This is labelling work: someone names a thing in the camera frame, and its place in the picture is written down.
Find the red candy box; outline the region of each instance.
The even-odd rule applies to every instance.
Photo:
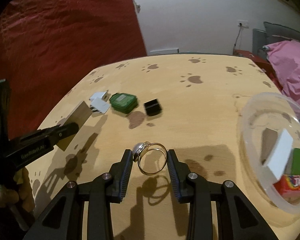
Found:
[[[274,187],[284,198],[300,197],[300,175],[283,175]]]

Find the hand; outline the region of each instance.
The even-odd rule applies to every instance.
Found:
[[[29,179],[29,172],[26,168],[22,169],[23,183],[19,185],[19,190],[16,192],[12,189],[7,189],[4,185],[0,185],[0,207],[5,207],[7,204],[15,204],[19,199],[23,200],[22,207],[31,212],[35,205],[32,195],[32,188]]]

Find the gold ring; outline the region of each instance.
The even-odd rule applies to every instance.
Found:
[[[158,149],[158,148],[151,148],[149,149],[149,147],[151,146],[160,146],[163,150],[161,149]],[[140,162],[141,162],[141,159],[142,157],[149,151],[154,151],[154,150],[158,150],[160,152],[162,152],[163,156],[164,156],[164,164],[163,166],[156,172],[146,172],[145,170],[143,170],[141,168],[141,165],[140,165]],[[138,167],[140,169],[140,171],[147,175],[147,176],[151,176],[151,175],[155,175],[157,173],[159,173],[160,171],[163,170],[163,168],[166,166],[167,164],[167,149],[160,143],[149,143],[149,142],[145,142],[145,143],[138,143],[135,145],[135,147],[133,148],[132,150],[132,153],[133,153],[133,160],[135,162],[138,162]]]

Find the metal bolt head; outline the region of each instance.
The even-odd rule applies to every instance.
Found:
[[[108,172],[106,172],[106,173],[102,174],[102,178],[103,179],[110,179],[111,178],[111,174],[108,173]]]
[[[188,174],[188,177],[190,179],[196,179],[198,177],[198,175],[196,173],[194,173],[194,172],[191,172],[191,173]]]
[[[227,181],[225,182],[225,185],[226,185],[226,187],[233,187],[233,182],[230,181],[230,180],[227,180]]]
[[[68,187],[68,188],[73,188],[73,187],[75,187],[75,185],[76,185],[76,182],[75,182],[75,181],[69,181],[69,182],[67,183],[67,187]]]

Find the green block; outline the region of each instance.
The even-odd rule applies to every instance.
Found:
[[[116,93],[109,99],[111,106],[114,110],[124,114],[130,113],[135,107],[138,106],[138,99],[135,95],[126,93]]]
[[[292,156],[291,175],[300,175],[300,149],[294,148]]]

